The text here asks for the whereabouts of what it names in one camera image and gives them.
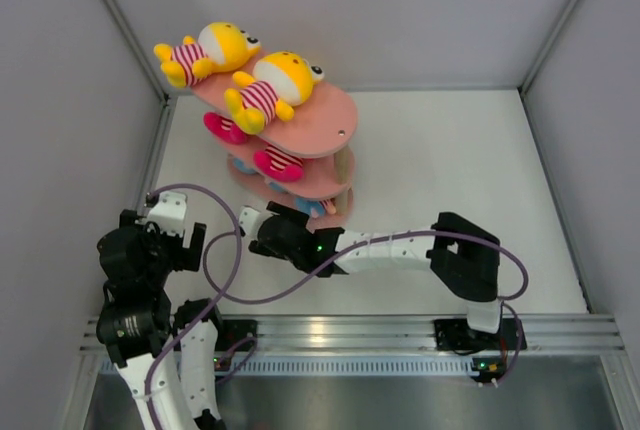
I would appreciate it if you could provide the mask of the pink plush striped shirt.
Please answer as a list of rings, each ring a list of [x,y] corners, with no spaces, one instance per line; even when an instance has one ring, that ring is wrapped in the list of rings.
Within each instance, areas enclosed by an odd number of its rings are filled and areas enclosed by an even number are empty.
[[[205,127],[216,137],[233,145],[241,145],[249,136],[242,131],[233,120],[215,112],[207,112],[203,116]]]

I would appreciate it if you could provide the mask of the white pink-eared plush toy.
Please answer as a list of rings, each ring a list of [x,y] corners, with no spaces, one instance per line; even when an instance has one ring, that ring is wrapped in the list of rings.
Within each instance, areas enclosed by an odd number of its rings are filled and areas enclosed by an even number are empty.
[[[253,162],[266,177],[275,181],[291,183],[304,177],[304,160],[272,145],[256,151]]]

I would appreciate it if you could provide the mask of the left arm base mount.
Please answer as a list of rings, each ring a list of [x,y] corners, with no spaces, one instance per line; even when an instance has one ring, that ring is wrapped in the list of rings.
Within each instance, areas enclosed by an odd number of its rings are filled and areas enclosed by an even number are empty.
[[[236,351],[248,352],[255,344],[258,322],[253,319],[226,319],[218,328],[217,352],[226,352],[233,346]]]

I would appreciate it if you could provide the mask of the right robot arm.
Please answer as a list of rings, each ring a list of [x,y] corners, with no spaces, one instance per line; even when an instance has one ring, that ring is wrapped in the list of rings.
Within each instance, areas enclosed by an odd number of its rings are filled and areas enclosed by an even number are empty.
[[[442,212],[427,229],[389,234],[307,228],[309,216],[275,202],[239,212],[251,253],[284,260],[319,278],[372,271],[425,271],[466,303],[466,332],[480,347],[503,334],[498,303],[500,241],[469,220]]]

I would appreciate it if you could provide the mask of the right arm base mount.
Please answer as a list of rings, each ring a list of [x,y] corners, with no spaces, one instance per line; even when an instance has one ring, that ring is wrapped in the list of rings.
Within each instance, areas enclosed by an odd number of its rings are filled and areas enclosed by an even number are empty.
[[[501,322],[497,333],[471,329],[464,318],[436,319],[433,322],[436,348],[459,354],[482,351],[515,350],[519,339],[526,349],[526,338],[521,335],[514,318]]]

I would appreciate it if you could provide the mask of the yellow plush striped shirt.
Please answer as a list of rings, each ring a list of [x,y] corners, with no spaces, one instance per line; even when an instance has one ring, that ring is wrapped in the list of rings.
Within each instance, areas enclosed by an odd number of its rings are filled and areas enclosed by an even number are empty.
[[[224,92],[231,120],[248,135],[260,134],[274,119],[290,121],[324,80],[322,67],[292,51],[259,59],[250,73],[235,71],[234,87]]]

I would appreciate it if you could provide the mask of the peach-faced boy plush doll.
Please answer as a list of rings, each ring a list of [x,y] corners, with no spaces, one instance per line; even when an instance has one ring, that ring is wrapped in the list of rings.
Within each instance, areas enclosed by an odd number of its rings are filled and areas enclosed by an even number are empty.
[[[287,194],[288,191],[286,189],[284,189],[281,185],[279,185],[277,182],[269,180],[267,178],[264,179],[264,183],[265,185],[271,189],[272,191],[279,193],[279,194]]]

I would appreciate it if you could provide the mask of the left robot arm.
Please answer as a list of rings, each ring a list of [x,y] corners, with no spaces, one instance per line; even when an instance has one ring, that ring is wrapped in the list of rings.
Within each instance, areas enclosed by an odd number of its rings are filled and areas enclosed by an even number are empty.
[[[147,429],[222,429],[212,354],[226,336],[208,299],[186,302],[172,322],[164,290],[173,271],[200,268],[206,227],[191,239],[133,210],[98,244],[106,281],[96,335],[125,380]]]

